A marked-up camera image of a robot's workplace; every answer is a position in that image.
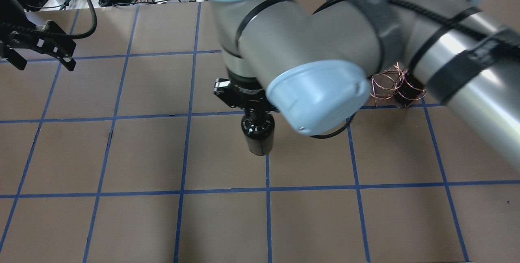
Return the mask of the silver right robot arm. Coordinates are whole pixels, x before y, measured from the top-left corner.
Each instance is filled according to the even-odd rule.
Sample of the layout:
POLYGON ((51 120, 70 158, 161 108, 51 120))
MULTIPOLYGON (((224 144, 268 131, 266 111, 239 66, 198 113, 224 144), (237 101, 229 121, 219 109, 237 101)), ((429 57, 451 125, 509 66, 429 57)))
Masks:
POLYGON ((403 63, 440 104, 519 167, 519 33, 479 0, 209 0, 228 79, 214 95, 244 110, 249 149, 273 146, 280 112, 331 137, 369 98, 369 77, 403 63))

